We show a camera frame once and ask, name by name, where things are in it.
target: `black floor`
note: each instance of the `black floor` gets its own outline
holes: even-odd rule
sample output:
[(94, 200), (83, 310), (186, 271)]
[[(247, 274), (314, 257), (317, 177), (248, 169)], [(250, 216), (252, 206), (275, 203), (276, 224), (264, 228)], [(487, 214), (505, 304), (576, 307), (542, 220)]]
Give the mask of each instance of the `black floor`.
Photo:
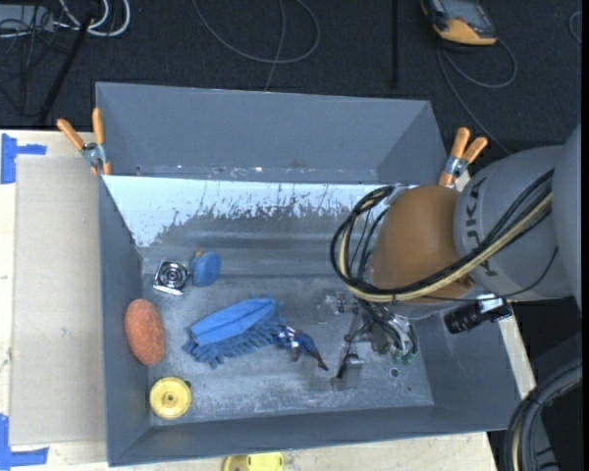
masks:
[[(0, 1), (62, 13), (58, 0)], [(77, 21), (90, 1), (66, 0)], [(65, 117), (78, 131), (90, 130), (99, 80), (427, 99), (448, 149), (460, 126), (489, 136), (475, 172), (508, 153), (563, 143), (581, 122), (582, 0), (481, 0), (500, 40), (471, 52), (442, 49), (419, 0), (397, 0), (396, 9), (392, 0), (129, 1), (128, 29), (88, 35), (61, 84), (78, 33), (9, 37), (4, 23), (0, 129), (52, 128)], [(110, 14), (117, 28), (126, 16), (121, 0), (110, 0)], [(53, 86), (61, 87), (56, 98)], [(514, 310), (531, 361), (580, 330), (573, 299)], [(545, 422), (561, 469), (582, 469), (581, 391), (552, 410)], [(500, 436), (492, 435), (496, 456)]]

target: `wooden table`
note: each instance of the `wooden table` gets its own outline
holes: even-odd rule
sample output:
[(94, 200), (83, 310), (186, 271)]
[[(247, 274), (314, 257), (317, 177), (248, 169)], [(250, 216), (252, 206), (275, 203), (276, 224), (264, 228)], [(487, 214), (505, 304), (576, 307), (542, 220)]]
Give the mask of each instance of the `wooden table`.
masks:
[[(24, 157), (51, 159), (74, 158), (76, 172), (89, 175), (89, 170), (79, 153), (58, 131), (0, 131), (15, 137), (20, 145), (41, 143), (47, 146), (45, 156)], [(85, 141), (93, 141), (93, 135), (83, 133)], [(0, 184), (0, 413), (9, 415), (12, 350), (14, 264), (18, 252), (15, 249), (15, 218), (18, 196), (17, 183)], [(509, 351), (519, 390), (526, 395), (534, 387), (534, 378), (523, 347), (521, 335), (513, 318), (500, 322), (503, 337)], [(42, 445), (18, 445), (14, 450), (33, 449)], [(75, 441), (50, 443), (45, 466), (35, 468), (75, 470), (108, 469), (103, 441)], [(286, 469), (292, 471), (323, 470), (462, 470), (496, 471), (492, 451), (485, 433), (449, 435), (436, 438), (419, 438), (362, 445), (323, 447), (310, 450), (285, 450)], [(222, 468), (222, 458), (207, 458), (152, 465), (139, 465), (139, 470), (204, 470)]]

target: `cable bundle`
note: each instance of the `cable bundle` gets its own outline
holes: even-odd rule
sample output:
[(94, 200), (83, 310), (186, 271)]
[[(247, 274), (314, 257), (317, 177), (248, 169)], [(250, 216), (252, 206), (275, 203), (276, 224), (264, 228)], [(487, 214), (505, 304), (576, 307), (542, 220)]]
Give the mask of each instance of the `cable bundle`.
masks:
[(552, 190), (550, 186), (537, 194), (523, 211), (515, 216), (515, 212), (528, 197), (552, 178), (554, 170), (546, 173), (529, 187), (527, 187), (512, 203), (500, 221), (485, 236), (485, 238), (472, 251), (441, 271), (432, 274), (416, 283), (402, 288), (380, 289), (364, 280), (364, 266), (368, 259), (369, 243), (375, 227), (379, 224), (384, 213), (378, 216), (371, 230), (366, 236), (366, 241), (361, 251), (360, 266), (357, 276), (351, 272), (352, 263), (348, 261), (348, 247), (350, 236), (357, 219), (379, 205), (382, 200), (389, 197), (395, 187), (392, 185), (377, 188), (366, 194), (355, 205), (347, 219), (339, 226), (332, 238), (330, 258), (334, 270), (347, 284), (349, 291), (359, 299), (373, 303), (394, 303), (398, 300), (412, 300), (414, 298), (428, 296), (437, 289), (443, 288), (475, 269), (478, 265), (495, 255), (498, 251), (525, 235), (536, 227), (551, 210)]

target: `yellow object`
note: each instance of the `yellow object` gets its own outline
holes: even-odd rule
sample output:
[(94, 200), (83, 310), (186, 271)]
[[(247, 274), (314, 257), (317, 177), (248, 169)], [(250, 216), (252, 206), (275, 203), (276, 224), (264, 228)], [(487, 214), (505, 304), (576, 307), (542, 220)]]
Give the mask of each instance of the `yellow object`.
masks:
[(278, 451), (232, 455), (225, 459), (223, 466), (223, 471), (282, 471), (283, 469), (284, 456)]
[(176, 419), (187, 412), (192, 395), (187, 384), (177, 377), (165, 377), (150, 390), (150, 407), (162, 419)]

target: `blue cap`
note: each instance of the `blue cap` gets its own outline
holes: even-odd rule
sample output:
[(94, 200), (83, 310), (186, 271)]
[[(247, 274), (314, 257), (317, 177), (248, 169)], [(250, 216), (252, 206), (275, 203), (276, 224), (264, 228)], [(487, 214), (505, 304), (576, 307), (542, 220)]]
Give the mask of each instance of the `blue cap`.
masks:
[(220, 275), (220, 256), (208, 251), (192, 260), (192, 284), (196, 287), (211, 285)]

